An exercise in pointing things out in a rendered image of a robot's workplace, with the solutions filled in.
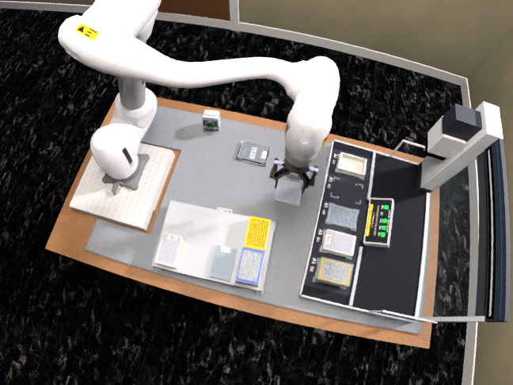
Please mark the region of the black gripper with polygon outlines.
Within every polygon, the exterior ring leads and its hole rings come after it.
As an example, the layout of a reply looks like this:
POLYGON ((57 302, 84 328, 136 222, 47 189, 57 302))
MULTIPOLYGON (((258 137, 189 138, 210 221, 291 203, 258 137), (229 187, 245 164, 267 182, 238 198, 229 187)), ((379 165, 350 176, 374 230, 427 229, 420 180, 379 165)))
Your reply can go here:
POLYGON ((303 181, 302 185, 302 194, 305 191, 305 188, 308 188, 308 186, 314 186, 315 176, 318 172, 318 166, 315 166, 314 168, 310 165, 307 167, 299 168, 296 166, 291 165, 286 158, 283 161, 279 161, 279 159, 275 158, 273 167, 270 172, 270 178, 273 178, 275 180, 275 189, 278 184, 278 180, 283 177, 284 175, 288 175, 289 173, 296 173, 300 176, 300 178, 303 181), (278 168, 280 166, 283 166, 280 170, 278 168), (306 172, 311 172, 311 180, 309 179, 306 172))

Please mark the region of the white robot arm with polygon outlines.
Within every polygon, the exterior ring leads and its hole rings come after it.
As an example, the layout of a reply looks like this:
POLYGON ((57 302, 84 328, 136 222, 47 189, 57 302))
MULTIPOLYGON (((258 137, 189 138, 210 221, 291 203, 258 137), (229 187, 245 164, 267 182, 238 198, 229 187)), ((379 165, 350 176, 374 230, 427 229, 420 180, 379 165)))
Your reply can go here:
POLYGON ((285 131, 285 158, 299 168, 311 165, 332 126, 340 86, 336 64, 324 56, 298 63, 273 58, 199 63, 171 59, 146 45, 160 4, 161 0, 96 0, 82 17, 67 18, 59 28, 59 42, 69 55, 118 79, 112 119, 90 142, 93 158, 106 172, 102 181, 113 183, 112 193, 122 186, 137 190, 150 159, 138 153, 157 111, 156 97, 146 82, 175 88, 255 78, 280 83, 294 101, 285 131))

